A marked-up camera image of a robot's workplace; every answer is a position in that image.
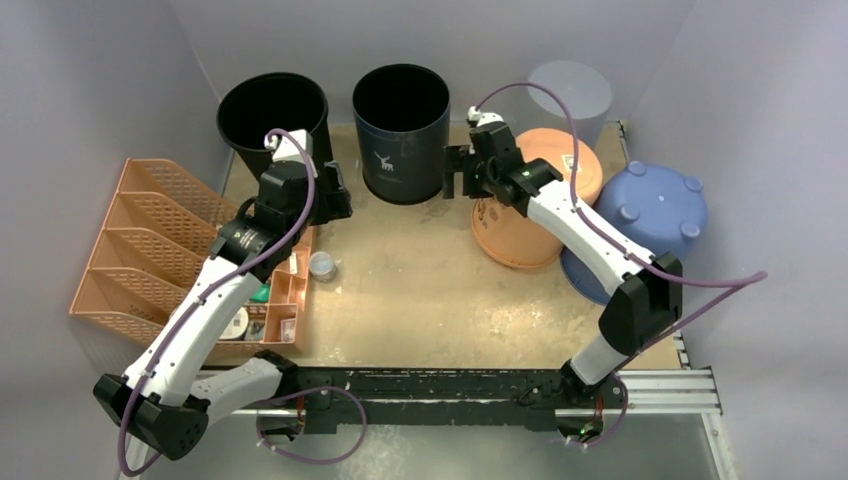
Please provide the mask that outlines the white grey cylindrical bin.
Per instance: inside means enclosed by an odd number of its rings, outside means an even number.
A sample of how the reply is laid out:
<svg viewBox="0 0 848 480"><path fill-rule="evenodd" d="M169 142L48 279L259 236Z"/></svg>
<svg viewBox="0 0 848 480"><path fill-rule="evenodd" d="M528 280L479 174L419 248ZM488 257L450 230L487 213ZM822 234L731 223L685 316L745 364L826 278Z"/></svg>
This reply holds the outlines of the white grey cylindrical bin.
<svg viewBox="0 0 848 480"><path fill-rule="evenodd" d="M557 60L537 66L527 80L554 92L574 117L579 139L591 148L597 145L613 103L612 87L599 71L579 62ZM516 134L542 127L571 131L558 104L535 88L505 90L487 102L485 109L500 114Z"/></svg>

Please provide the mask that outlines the blue plastic bucket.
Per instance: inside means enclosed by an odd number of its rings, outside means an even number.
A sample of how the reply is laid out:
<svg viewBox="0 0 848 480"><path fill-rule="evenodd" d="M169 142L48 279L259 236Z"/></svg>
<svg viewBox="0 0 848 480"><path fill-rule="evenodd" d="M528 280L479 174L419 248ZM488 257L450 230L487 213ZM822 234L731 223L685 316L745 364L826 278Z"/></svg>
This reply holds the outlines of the blue plastic bucket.
<svg viewBox="0 0 848 480"><path fill-rule="evenodd" d="M685 259L705 233L704 185L670 167L633 161L603 187L598 167L578 167L578 195L612 226L655 254Z"/></svg>

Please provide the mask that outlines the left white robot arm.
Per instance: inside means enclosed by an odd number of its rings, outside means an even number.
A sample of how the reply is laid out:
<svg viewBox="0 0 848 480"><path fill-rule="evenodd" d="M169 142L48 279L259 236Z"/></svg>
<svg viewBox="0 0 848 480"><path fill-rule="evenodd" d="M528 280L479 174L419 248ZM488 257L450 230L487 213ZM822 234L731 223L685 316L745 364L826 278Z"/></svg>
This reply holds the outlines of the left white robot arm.
<svg viewBox="0 0 848 480"><path fill-rule="evenodd" d="M311 158L274 162L259 193L226 223L200 274L162 332L122 374L104 374L93 394L118 427L118 458L128 464L131 440L170 460L185 457L206 429L234 411L266 401L284 409L311 394L297 366L263 350L207 380L197 374L237 311L289 259L316 216L318 170Z"/></svg>

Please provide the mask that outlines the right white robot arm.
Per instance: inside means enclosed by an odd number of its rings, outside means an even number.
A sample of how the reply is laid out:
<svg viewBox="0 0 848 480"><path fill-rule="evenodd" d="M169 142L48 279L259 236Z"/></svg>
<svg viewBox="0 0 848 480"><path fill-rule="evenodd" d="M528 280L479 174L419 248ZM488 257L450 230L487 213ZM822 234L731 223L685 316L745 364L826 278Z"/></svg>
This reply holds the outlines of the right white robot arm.
<svg viewBox="0 0 848 480"><path fill-rule="evenodd" d="M541 226L590 268L610 299L599 334L561 368L561 392L576 407L596 399L601 383L670 330L682 313L682 272L671 253L661 256L616 230L542 158L524 161L516 138L500 118L473 120L467 145L445 150L443 196L462 178L469 198L495 198Z"/></svg>

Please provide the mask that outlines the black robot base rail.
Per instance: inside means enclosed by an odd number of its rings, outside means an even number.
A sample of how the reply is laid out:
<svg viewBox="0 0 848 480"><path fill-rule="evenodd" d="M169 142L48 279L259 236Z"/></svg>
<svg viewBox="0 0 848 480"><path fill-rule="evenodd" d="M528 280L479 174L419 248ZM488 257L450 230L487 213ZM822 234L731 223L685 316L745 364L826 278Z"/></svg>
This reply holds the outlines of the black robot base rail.
<svg viewBox="0 0 848 480"><path fill-rule="evenodd" d="M341 426L516 426L575 435L625 404L615 377L580 387L559 369L290 367L272 409L303 406L308 434Z"/></svg>

